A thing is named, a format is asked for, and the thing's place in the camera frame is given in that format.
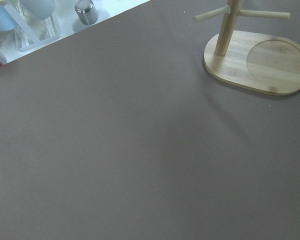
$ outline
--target gray table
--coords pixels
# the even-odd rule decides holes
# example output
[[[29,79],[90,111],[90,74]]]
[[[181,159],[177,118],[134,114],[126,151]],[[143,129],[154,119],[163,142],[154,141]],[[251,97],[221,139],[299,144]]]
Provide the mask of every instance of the gray table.
[[[300,91],[202,67],[225,1],[152,0],[0,68],[0,240],[300,240]],[[237,29],[300,44],[290,21]]]

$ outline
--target wooden mug holder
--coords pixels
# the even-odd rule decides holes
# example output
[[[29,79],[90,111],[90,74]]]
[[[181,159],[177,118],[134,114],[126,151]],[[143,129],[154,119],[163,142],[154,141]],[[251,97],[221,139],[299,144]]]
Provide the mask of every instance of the wooden mug holder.
[[[224,15],[220,33],[207,43],[203,60],[208,72],[228,84],[269,95],[300,89],[300,45],[287,38],[234,31],[238,16],[290,19],[290,13],[242,10],[243,0],[193,17],[197,23]]]

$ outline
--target silver metal container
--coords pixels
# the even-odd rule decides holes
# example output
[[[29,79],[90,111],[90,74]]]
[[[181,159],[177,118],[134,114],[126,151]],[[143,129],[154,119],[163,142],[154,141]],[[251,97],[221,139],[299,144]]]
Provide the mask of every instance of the silver metal container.
[[[74,6],[75,12],[84,25],[94,24],[98,20],[98,13],[91,0],[79,0]]]

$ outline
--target light blue cup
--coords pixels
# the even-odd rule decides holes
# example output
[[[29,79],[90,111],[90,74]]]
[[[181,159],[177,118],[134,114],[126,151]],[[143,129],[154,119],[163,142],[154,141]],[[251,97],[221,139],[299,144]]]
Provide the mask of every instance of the light blue cup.
[[[16,21],[9,15],[7,10],[0,5],[0,32],[9,31],[17,27]]]

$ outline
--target oval wooden base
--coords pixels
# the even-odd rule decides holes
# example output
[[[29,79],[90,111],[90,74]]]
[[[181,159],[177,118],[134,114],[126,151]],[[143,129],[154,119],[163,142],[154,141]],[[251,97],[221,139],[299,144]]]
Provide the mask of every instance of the oval wooden base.
[[[218,34],[206,45],[204,65],[216,79],[270,95],[300,89],[300,45],[277,36],[234,31],[225,56],[216,56]]]

